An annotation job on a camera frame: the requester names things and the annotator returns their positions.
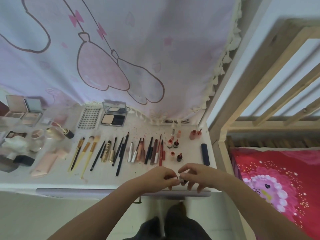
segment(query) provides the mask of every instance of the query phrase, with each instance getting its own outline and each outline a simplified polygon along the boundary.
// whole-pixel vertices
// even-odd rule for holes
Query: person's left hand
[[[173,186],[180,184],[176,173],[166,167],[155,167],[145,174],[134,179],[141,193],[156,193],[165,188],[172,190]]]

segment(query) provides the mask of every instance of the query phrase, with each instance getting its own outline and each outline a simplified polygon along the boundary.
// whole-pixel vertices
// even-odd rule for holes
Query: person
[[[198,193],[206,187],[224,191],[259,239],[311,239],[233,175],[194,163],[187,163],[178,170],[178,173],[183,180],[188,181],[188,190],[198,183]],[[48,240],[106,240],[122,215],[137,198],[145,193],[155,193],[165,188],[171,190],[179,184],[173,170],[155,167],[119,186],[104,199],[62,226]],[[186,216],[186,210],[181,203],[168,211],[164,232],[165,239],[210,239],[196,221]],[[142,224],[132,239],[163,239],[160,234],[159,219],[155,217]]]

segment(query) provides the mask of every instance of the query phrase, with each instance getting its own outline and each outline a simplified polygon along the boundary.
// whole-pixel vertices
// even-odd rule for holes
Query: floor
[[[95,200],[43,198],[0,192],[0,239],[45,240]],[[107,240],[133,237],[140,225],[157,215],[160,219],[177,201],[143,197],[141,204],[132,204]],[[223,195],[213,193],[207,198],[187,198],[187,215],[206,230],[212,240],[233,240]]]

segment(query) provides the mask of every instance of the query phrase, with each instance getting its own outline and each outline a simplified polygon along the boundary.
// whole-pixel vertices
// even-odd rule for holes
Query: dark pants
[[[182,213],[179,205],[172,206],[164,221],[165,237],[161,237],[160,220],[154,217],[143,223],[138,233],[125,240],[211,240],[206,231],[198,222]]]

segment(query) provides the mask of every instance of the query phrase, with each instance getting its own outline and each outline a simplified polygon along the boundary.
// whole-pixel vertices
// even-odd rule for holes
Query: wooden bed frame
[[[283,68],[307,39],[320,39],[320,21],[288,19],[277,23],[247,66],[232,93],[215,118],[209,130],[218,169],[234,174],[228,155],[228,147],[234,146],[229,133],[305,132],[319,131],[320,120],[301,121],[320,108],[320,98],[285,121],[268,121],[280,108],[308,87],[320,76],[320,63],[287,91],[277,102],[254,121],[236,121],[255,97]],[[241,139],[238,146],[250,146]],[[303,148],[320,146],[320,141],[307,137],[289,141],[263,138],[256,142],[259,147]],[[254,232],[239,213],[232,200],[224,194],[235,239],[255,240]]]

